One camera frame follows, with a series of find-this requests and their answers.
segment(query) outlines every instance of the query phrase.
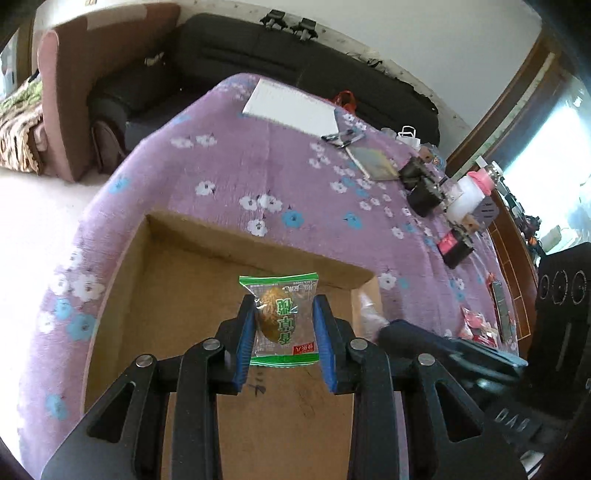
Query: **metal screw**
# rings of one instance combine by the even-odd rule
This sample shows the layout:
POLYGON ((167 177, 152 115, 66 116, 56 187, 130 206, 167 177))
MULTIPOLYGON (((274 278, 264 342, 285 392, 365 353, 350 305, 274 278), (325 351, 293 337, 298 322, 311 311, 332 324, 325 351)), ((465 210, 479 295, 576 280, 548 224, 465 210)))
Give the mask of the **metal screw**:
POLYGON ((135 359, 135 364, 138 367, 149 367, 152 365, 152 355, 140 355, 138 358, 135 359))
POLYGON ((205 350, 217 350, 220 348, 220 341, 217 338, 208 338, 203 342, 203 348, 205 350))
POLYGON ((435 359, 429 353, 421 353, 418 356, 418 362, 424 367, 430 367, 435 363, 435 359))
POLYGON ((367 341, 362 338, 354 338, 350 345, 353 350, 365 350, 368 347, 367 341))

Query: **smartphone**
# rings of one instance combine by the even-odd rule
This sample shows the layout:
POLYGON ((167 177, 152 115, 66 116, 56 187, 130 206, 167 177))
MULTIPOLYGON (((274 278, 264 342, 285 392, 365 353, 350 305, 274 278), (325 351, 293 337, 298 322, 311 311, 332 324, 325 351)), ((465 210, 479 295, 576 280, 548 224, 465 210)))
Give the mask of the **smartphone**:
POLYGON ((511 318, 509 317, 509 307, 503 291, 503 285, 500 281, 491 282, 491 295, 495 303, 496 324, 499 329, 501 341, 504 343, 511 338, 511 318))

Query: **white paper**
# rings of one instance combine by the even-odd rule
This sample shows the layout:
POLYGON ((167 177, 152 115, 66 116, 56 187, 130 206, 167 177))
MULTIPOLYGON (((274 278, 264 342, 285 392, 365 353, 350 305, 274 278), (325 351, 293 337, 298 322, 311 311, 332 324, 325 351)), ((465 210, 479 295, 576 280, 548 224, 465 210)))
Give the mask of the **white paper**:
POLYGON ((314 137, 339 132, 334 106, 264 79, 256 84, 242 113, 265 118, 314 137))

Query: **cardboard box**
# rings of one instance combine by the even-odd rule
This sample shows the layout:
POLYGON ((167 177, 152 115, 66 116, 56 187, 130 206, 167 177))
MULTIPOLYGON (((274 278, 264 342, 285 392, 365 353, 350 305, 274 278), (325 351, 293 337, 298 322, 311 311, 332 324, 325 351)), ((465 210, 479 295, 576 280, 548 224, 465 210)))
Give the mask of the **cardboard box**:
MULTIPOLYGON (((285 247, 170 212, 152 212, 119 260, 94 340, 86 408, 140 354, 168 358, 213 336, 236 316, 240 275, 318 272, 318 293, 335 316, 359 321, 359 292, 381 309, 379 286, 366 269, 285 247)), ((329 394, 318 364, 251 367, 242 393, 218 396, 226 480, 346 478, 352 395, 329 394)), ((168 410, 170 438, 174 398, 168 410)), ((163 478, 170 451, 165 446, 163 478)))

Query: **black sofa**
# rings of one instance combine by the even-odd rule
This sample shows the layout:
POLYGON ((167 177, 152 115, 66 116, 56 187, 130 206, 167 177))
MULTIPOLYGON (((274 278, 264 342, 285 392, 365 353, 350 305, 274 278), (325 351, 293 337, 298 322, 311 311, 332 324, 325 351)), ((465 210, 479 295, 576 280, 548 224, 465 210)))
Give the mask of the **black sofa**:
POLYGON ((91 122, 110 125, 131 151, 223 79, 240 72, 264 75, 323 98, 351 90, 358 117, 375 128, 412 125, 422 142, 439 144, 437 108, 411 85, 315 41, 287 31, 212 14, 198 14, 154 49, 100 79, 87 103, 91 122))

